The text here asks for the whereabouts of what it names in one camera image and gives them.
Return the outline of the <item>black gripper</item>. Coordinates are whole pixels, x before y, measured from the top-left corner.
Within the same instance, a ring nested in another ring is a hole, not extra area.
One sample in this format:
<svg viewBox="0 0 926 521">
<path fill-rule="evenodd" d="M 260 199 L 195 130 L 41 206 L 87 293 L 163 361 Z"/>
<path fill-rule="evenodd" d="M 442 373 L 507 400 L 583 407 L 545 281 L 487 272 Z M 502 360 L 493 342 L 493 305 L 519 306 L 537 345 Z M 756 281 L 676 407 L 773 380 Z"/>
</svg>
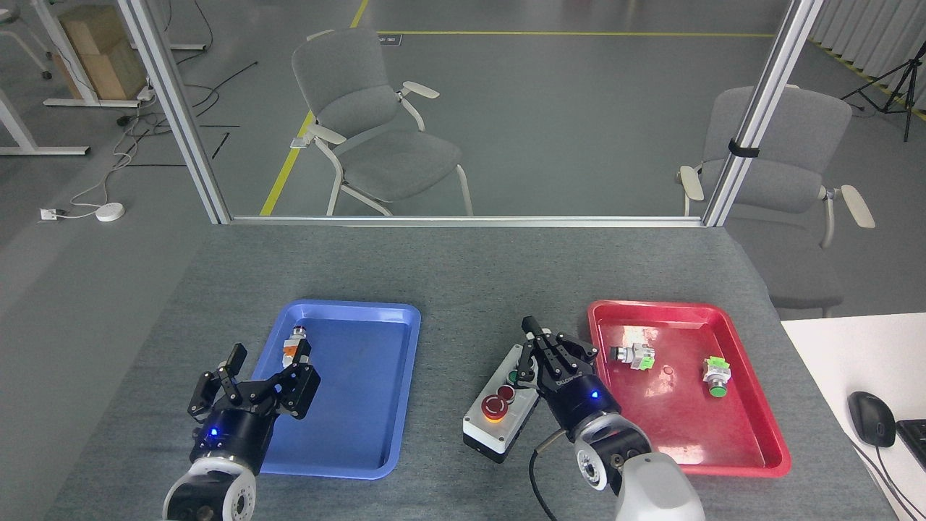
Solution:
<svg viewBox="0 0 926 521">
<path fill-rule="evenodd" d="M 262 465 L 278 416 L 291 415 L 301 420 L 307 415 L 321 383 L 310 356 L 299 355 L 281 372 L 263 381 L 251 381 L 255 384 L 250 392 L 251 404 L 241 404 L 235 377 L 246 356 L 245 346 L 235 344 L 217 369 L 200 373 L 187 412 L 205 423 L 195 436 L 190 462 L 222 457 L 242 465 Z M 224 397 L 216 402 L 219 390 Z"/>
<path fill-rule="evenodd" d="M 518 387 L 532 384 L 539 389 L 570 442 L 590 418 L 621 412 L 596 375 L 596 346 L 565 333 L 553 336 L 532 315 L 524 317 L 520 326 L 528 339 L 518 359 Z M 558 377 L 566 378 L 556 381 Z"/>
</svg>

